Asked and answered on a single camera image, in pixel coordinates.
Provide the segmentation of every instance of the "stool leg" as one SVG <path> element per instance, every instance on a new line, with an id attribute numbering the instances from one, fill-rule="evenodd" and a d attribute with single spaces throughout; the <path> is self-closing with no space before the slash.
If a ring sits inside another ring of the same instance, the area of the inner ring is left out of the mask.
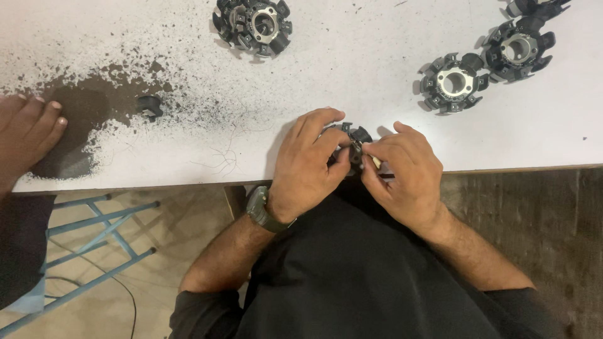
<path id="1" fill-rule="evenodd" d="M 98 244 L 96 244 L 96 245 L 94 245 L 94 246 L 90 246 L 90 247 L 89 247 L 87 250 L 85 250 L 85 251 L 82 251 L 82 252 L 79 252 L 79 253 L 71 253 L 71 254 L 68 254 L 68 255 L 66 255 L 66 256 L 64 256 L 64 257 L 58 258 L 58 259 L 56 259 L 56 260 L 53 260 L 53 261 L 51 261 L 51 262 L 47 263 L 47 264 L 46 264 L 46 268 L 55 267 L 56 265 L 62 264 L 62 263 L 64 263 L 64 262 L 66 262 L 66 261 L 70 261 L 70 260 L 71 260 L 71 259 L 73 259 L 73 258 L 77 258 L 77 257 L 79 257 L 79 256 L 85 255 L 85 254 L 86 254 L 86 253 L 88 253 L 88 252 L 92 252 L 92 251 L 94 251 L 94 250 L 96 250 L 96 249 L 98 249 L 98 248 L 100 248 L 100 247 L 102 247 L 102 246 L 105 246 L 106 244 L 108 244 L 108 242 L 106 242 L 106 241 L 101 241 L 101 242 L 99 242 Z"/>
<path id="2" fill-rule="evenodd" d="M 78 205 L 83 205 L 83 204 L 88 204 L 88 203 L 94 203 L 96 201 L 105 201 L 105 200 L 110 200 L 110 199 L 111 199 L 111 195 L 105 194 L 105 195 L 101 195 L 100 197 L 79 199 L 79 200 L 66 201 L 64 203 L 54 204 L 52 209 L 67 208 L 67 207 L 71 207 L 71 206 L 78 206 Z"/>
<path id="3" fill-rule="evenodd" d="M 48 237 L 50 237 L 53 235 L 69 232 L 72 230 L 77 230 L 82 227 L 102 223 L 103 221 L 109 221 L 111 219 L 123 217 L 128 214 L 134 214 L 136 212 L 144 211 L 149 208 L 155 208 L 158 206 L 159 206 L 159 201 L 155 201 L 154 203 L 150 203 L 150 204 L 140 205 L 140 206 L 136 206 L 136 207 L 132 207 L 132 208 L 126 208 L 123 211 L 104 214 L 104 215 L 101 215 L 100 217 L 90 218 L 90 219 L 86 219 L 86 220 L 76 221 L 76 222 L 70 223 L 70 224 L 53 227 L 51 229 L 48 229 L 48 231 L 46 231 L 46 234 L 48 235 Z"/>
<path id="4" fill-rule="evenodd" d="M 119 227 L 121 224 L 123 224 L 126 220 L 130 219 L 132 217 L 132 215 L 133 214 L 128 214 L 125 217 L 121 217 L 121 219 L 119 219 L 118 221 L 115 221 L 109 228 L 107 228 L 104 231 L 102 231 L 99 235 L 97 235 L 89 243 L 87 243 L 86 245 L 82 246 L 79 250 L 77 250 L 75 252 L 76 253 L 82 253 L 82 252 L 87 251 L 89 248 L 91 248 L 92 246 L 94 246 L 94 244 L 96 244 L 97 242 L 101 241 L 107 234 L 109 234 L 109 232 L 115 230 L 117 227 Z"/>
<path id="5" fill-rule="evenodd" d="M 34 314 L 28 314 L 25 317 L 22 317 L 21 319 L 17 320 L 16 322 L 7 325 L 6 327 L 0 329 L 0 338 L 4 338 L 4 336 L 6 336 L 7 334 L 12 333 L 12 332 L 18 330 L 19 328 L 21 328 L 22 326 L 31 323 L 33 320 L 35 320 L 42 314 L 52 311 L 53 309 L 61 306 L 62 304 L 70 301 L 71 299 L 79 296 L 80 294 L 86 292 L 87 290 L 93 288 L 94 286 L 100 284 L 101 282 L 104 282 L 105 280 L 110 279 L 114 275 L 116 275 L 119 272 L 125 270 L 126 268 L 134 265 L 135 263 L 139 262 L 140 260 L 143 260 L 147 256 L 152 255 L 153 253 L 155 253 L 155 251 L 156 251 L 156 249 L 154 247 L 152 247 L 145 253 L 143 253 L 139 256 L 136 256 L 135 258 L 132 258 L 125 264 L 108 271 L 107 273 L 94 279 L 93 281 L 89 282 L 88 284 L 85 284 L 82 287 L 76 288 L 75 290 L 65 294 L 61 298 L 58 298 L 57 300 L 49 303 L 48 305 L 46 305 L 44 307 L 44 311 L 39 312 L 39 313 L 34 313 Z"/>
<path id="6" fill-rule="evenodd" d="M 98 207 L 94 203 L 88 203 L 87 205 L 92 210 L 92 213 L 94 213 L 97 217 L 100 217 L 101 215 L 103 215 L 101 210 L 99 210 Z M 108 221 L 103 221 L 103 225 L 105 226 L 105 229 L 111 227 L 111 223 Z M 121 236 L 121 234 L 119 234 L 116 230 L 113 230 L 113 231 L 111 231 L 111 236 L 113 237 L 113 239 L 115 239 L 115 241 L 117 241 L 117 243 L 121 246 L 121 248 L 124 249 L 124 251 L 126 251 L 128 253 L 130 258 L 133 258 L 136 256 L 136 252 L 134 252 L 134 250 L 130 247 L 130 245 L 124 239 L 124 237 Z"/>

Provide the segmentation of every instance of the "hand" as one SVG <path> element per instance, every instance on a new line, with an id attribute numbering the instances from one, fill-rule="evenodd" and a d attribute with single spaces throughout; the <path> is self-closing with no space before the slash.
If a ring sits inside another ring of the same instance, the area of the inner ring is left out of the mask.
<path id="1" fill-rule="evenodd" d="M 371 157 L 364 155 L 362 182 L 394 219 L 425 237 L 447 213 L 440 201 L 442 163 L 421 133 L 399 121 L 394 129 L 398 134 L 363 144 L 362 152 L 387 161 L 396 178 L 386 183 L 377 175 Z"/>
<path id="2" fill-rule="evenodd" d="M 324 126 L 342 120 L 342 111 L 326 108 L 304 114 L 285 136 L 276 159 L 274 180 L 266 205 L 281 223 L 290 223 L 318 205 L 339 186 L 350 171 L 350 138 L 341 130 Z M 327 161 L 337 146 L 343 148 L 337 163 Z"/>
<path id="3" fill-rule="evenodd" d="M 0 97 L 0 191 L 10 191 L 56 145 L 67 126 L 61 108 L 41 97 Z"/>

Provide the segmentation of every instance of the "mounting hole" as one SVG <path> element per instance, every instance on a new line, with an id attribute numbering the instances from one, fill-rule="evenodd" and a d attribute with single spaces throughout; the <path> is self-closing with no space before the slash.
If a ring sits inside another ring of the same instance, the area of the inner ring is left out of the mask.
<path id="1" fill-rule="evenodd" d="M 253 25 L 256 28 L 256 32 L 263 36 L 270 36 L 274 32 L 274 20 L 266 13 L 258 14 L 253 22 Z"/>
<path id="2" fill-rule="evenodd" d="M 449 93 L 456 94 L 465 88 L 465 77 L 460 73 L 450 73 L 444 79 L 444 89 Z"/>
<path id="3" fill-rule="evenodd" d="M 530 50 L 529 42 L 523 39 L 517 39 L 509 43 L 507 57 L 514 61 L 519 61 L 528 55 Z"/>

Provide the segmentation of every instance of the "man's left hand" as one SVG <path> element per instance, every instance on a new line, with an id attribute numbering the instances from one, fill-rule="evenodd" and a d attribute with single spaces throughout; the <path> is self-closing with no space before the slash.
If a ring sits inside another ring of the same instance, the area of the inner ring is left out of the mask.
<path id="1" fill-rule="evenodd" d="M 346 114 L 326 108 L 304 114 L 285 136 L 276 159 L 267 211 L 281 223 L 290 223 L 323 201 L 350 171 L 350 138 L 341 130 L 324 126 Z M 337 163 L 327 166 L 337 146 Z"/>

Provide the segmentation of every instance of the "floor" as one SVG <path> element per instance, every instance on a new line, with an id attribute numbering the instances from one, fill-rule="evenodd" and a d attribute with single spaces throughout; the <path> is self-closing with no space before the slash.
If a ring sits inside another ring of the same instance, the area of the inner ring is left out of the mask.
<path id="1" fill-rule="evenodd" d="M 567 338 L 603 338 L 603 169 L 533 173 L 445 175 L 442 199 L 460 219 L 524 269 L 534 280 Z M 69 194 L 57 202 L 93 194 Z M 134 338 L 165 338 L 177 286 L 190 263 L 232 221 L 224 191 L 217 186 L 114 194 L 98 203 L 103 212 L 152 201 L 156 209 L 139 212 L 120 226 L 135 251 L 157 253 L 121 274 L 137 306 Z M 50 227 L 92 217 L 84 207 L 57 210 Z M 92 239 L 102 226 L 53 237 L 48 260 L 68 254 Z M 126 260 L 110 245 L 49 270 L 54 276 L 87 282 Z M 74 288 L 49 280 L 46 292 L 61 295 Z M 8 338 L 128 338 L 133 321 L 128 292 L 114 280 L 38 318 Z M 0 312 L 0 326 L 19 318 Z"/>

